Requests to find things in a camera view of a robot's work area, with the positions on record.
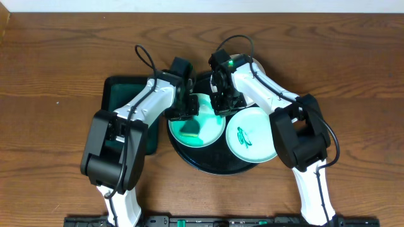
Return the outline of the green dish sponge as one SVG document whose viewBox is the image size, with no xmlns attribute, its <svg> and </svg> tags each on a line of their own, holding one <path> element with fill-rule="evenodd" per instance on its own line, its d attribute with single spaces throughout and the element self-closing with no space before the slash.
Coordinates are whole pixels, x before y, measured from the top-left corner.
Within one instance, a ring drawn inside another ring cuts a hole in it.
<svg viewBox="0 0 404 227">
<path fill-rule="evenodd" d="M 191 119 L 185 121 L 184 125 L 180 128 L 179 132 L 182 136 L 198 137 L 200 132 L 200 124 L 197 120 Z"/>
</svg>

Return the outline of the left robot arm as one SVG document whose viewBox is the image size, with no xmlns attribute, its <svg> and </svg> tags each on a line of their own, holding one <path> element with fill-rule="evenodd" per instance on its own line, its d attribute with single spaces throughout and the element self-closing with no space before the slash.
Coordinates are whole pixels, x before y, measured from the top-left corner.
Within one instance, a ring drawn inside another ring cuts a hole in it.
<svg viewBox="0 0 404 227">
<path fill-rule="evenodd" d="M 192 73 L 189 61 L 175 57 L 168 70 L 154 70 L 130 102 L 93 116 L 80 171 L 102 193 L 112 226 L 136 226 L 140 220 L 136 184 L 145 163 L 149 126 L 164 112 L 172 120 L 198 114 L 198 98 L 187 87 Z"/>
</svg>

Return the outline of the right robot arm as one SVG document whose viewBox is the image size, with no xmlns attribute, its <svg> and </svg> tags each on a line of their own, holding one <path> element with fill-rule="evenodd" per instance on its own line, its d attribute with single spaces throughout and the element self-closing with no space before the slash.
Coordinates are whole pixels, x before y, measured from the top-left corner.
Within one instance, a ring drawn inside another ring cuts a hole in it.
<svg viewBox="0 0 404 227">
<path fill-rule="evenodd" d="M 272 150 L 292 169 L 297 182 L 301 215 L 311 225 L 331 226 L 336 213 L 326 184 L 327 149 L 338 140 L 323 119 L 312 95 L 299 96 L 276 84 L 262 72 L 252 55 L 234 57 L 217 49 L 208 61 L 211 102 L 216 115 L 231 115 L 250 98 L 269 117 Z"/>
</svg>

